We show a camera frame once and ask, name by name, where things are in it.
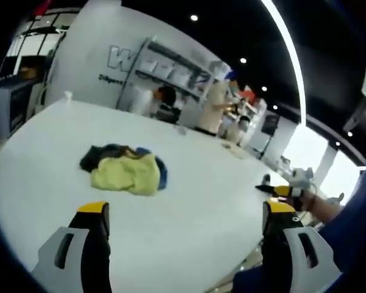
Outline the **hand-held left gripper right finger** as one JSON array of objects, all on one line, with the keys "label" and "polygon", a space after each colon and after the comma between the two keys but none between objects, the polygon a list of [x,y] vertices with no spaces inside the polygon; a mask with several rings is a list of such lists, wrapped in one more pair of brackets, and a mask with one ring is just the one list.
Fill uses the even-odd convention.
[{"label": "hand-held left gripper right finger", "polygon": [[295,209],[287,203],[264,202],[262,232],[264,244],[269,244],[275,253],[284,251],[292,276],[341,275],[331,246],[317,230],[304,226]]}]

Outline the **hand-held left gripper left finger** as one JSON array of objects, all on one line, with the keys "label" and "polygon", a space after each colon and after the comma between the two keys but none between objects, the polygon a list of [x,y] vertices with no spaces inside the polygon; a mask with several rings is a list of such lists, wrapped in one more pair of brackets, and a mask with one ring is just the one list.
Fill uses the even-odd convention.
[{"label": "hand-held left gripper left finger", "polygon": [[31,275],[46,292],[111,292],[109,204],[87,203],[40,247]]}]

